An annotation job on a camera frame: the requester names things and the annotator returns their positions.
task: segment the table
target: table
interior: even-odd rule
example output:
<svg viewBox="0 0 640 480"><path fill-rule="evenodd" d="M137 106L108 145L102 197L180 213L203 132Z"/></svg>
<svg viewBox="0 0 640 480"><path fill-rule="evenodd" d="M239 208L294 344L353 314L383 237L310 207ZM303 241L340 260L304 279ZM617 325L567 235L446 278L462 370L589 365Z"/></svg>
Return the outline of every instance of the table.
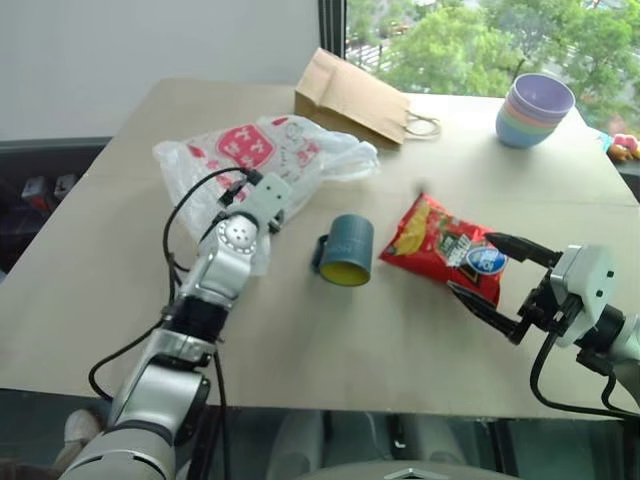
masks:
<svg viewBox="0 0 640 480"><path fill-rule="evenodd" d="M377 260L357 289L310 273L316 238L341 213L368 217L380 252L415 198L416 178L452 212L496 230L556 249L610 245L619 280L612 303L640 310L638 204L577 112L544 143L518 151L493 133L499 99L411 98L414 110L442 120L441 138L381 152L381 173L369 179L323 185L273 239L268 275L249 282L223 332L231 405L567 416L529 391L541 332L514 347L442 285ZM160 235L171 205L151 147L292 107L288 86L156 85L0 286L0 386L90 395L89 367L156 322L166 302ZM180 261L193 260L181 226L171 243ZM500 308L513 314L542 274L510 262ZM138 353L100 374L108 391ZM596 406L604 381L575 354L552 352L542 390ZM633 408L620 388L613 400Z"/></svg>

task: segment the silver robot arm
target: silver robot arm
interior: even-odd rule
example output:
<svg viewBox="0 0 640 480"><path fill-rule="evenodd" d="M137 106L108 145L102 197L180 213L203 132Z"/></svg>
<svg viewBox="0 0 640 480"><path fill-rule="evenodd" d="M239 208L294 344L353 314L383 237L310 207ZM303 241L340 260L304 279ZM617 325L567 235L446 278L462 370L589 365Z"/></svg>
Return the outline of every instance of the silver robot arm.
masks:
<svg viewBox="0 0 640 480"><path fill-rule="evenodd" d="M502 315L494 305L460 285L449 284L453 293L515 344L534 325L552 334L557 346L577 345L581 348L576 358L579 363L601 375L615 376L640 406L640 316L625 317L608 304L616 281L609 250L571 245L555 252L503 233L489 233L486 238L505 255L520 262L531 260L547 269L518 310L520 321ZM617 412L621 418L629 413Z"/></svg>
<svg viewBox="0 0 640 480"><path fill-rule="evenodd" d="M290 194L280 177L266 175L202 240L176 300L163 311L162 327L114 397L107 429L62 479L175 478L174 447L195 431L210 390L201 370L249 278L259 242Z"/></svg>

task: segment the tree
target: tree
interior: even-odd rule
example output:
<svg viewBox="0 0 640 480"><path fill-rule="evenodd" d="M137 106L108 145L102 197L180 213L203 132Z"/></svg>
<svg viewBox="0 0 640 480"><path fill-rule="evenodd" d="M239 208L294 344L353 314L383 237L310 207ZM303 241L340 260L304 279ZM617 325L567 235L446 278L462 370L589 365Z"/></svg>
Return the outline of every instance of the tree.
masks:
<svg viewBox="0 0 640 480"><path fill-rule="evenodd" d="M379 76L404 91L503 96L520 52L483 12L440 6L384 52Z"/></svg>
<svg viewBox="0 0 640 480"><path fill-rule="evenodd" d="M634 29L626 12L590 8L567 26L571 48L564 74L587 122L606 129L616 115L633 116L634 81L640 73Z"/></svg>
<svg viewBox="0 0 640 480"><path fill-rule="evenodd" d="M566 51L566 25L581 13L581 0L484 0L488 25L508 32L522 53L514 77L523 68L539 70Z"/></svg>

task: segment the pink bowl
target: pink bowl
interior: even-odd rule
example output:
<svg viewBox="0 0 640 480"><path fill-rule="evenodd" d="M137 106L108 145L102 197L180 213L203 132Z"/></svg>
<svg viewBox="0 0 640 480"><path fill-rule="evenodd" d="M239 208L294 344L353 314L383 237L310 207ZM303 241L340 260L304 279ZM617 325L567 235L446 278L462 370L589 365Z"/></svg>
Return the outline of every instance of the pink bowl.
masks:
<svg viewBox="0 0 640 480"><path fill-rule="evenodd" d="M504 102L503 108L511 115L512 117L520 120L522 123L526 123L527 125L531 125L532 127L538 128L553 128L556 127L561 120L555 122L541 122L540 120L536 120L516 109L513 104L507 98Z"/></svg>

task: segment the brown paper bag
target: brown paper bag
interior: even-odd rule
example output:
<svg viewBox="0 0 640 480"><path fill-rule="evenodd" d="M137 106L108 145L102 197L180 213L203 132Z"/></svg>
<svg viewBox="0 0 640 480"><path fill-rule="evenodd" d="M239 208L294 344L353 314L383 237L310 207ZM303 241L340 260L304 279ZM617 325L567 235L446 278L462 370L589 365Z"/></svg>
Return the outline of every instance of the brown paper bag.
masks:
<svg viewBox="0 0 640 480"><path fill-rule="evenodd" d="M404 142L409 99L319 48L296 87L295 113L382 148Z"/></svg>

